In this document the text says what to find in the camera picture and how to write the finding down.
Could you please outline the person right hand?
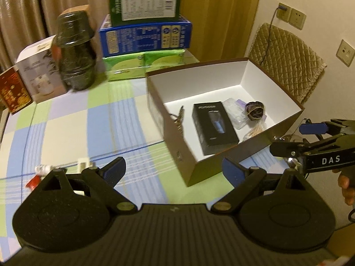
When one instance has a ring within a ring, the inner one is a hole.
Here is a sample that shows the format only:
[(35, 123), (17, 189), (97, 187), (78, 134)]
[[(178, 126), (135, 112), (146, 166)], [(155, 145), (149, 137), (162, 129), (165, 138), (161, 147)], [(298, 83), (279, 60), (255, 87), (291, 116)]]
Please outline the person right hand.
[(340, 186), (344, 201), (347, 205), (353, 205), (354, 203), (354, 188), (350, 187), (350, 179), (345, 176), (340, 170), (332, 170), (333, 173), (339, 174), (337, 183)]

